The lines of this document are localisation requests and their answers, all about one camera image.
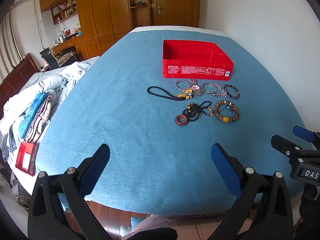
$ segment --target wooden floor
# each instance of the wooden floor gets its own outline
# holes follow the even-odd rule
[[[87,201],[87,205],[90,207],[92,213],[98,219],[99,223],[108,232],[108,234],[114,240],[120,240],[120,226],[131,227],[131,217],[146,217],[146,214],[134,213],[106,207],[95,203],[93,201]],[[66,213],[66,217],[69,221],[70,227],[81,233],[76,220],[72,213]]]

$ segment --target brown ring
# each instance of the brown ring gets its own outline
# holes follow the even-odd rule
[[[179,122],[178,121],[179,118],[182,118],[184,120],[184,122]],[[188,123],[188,118],[183,114],[179,114],[176,116],[176,119],[174,119],[174,121],[176,122],[177,125],[183,126]]]

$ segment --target blue gripper pad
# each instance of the blue gripper pad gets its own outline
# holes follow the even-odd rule
[[[310,132],[309,130],[304,129],[304,128],[300,127],[300,126],[295,126],[293,128],[293,134],[295,136],[300,137],[301,139],[304,139],[305,141],[307,141],[309,143],[312,143],[312,142],[316,141],[316,137],[313,134],[313,132]]]
[[[91,194],[94,186],[97,184],[104,168],[110,159],[110,148],[106,144],[102,144],[93,155],[93,161],[80,179],[79,193],[82,197]]]
[[[239,198],[242,194],[241,178],[227,159],[227,153],[220,144],[216,143],[211,148],[211,159],[229,192]]]

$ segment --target beige folded quilt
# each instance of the beige folded quilt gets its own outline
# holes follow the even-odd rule
[[[42,132],[43,124],[48,120],[51,111],[51,95],[47,96],[39,107],[32,123],[26,133],[25,141],[29,143],[35,143]]]

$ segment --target chair backrest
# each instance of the chair backrest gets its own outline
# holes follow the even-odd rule
[[[56,69],[60,67],[59,61],[52,54],[50,48],[46,48],[40,52],[41,57],[48,63],[50,70]]]

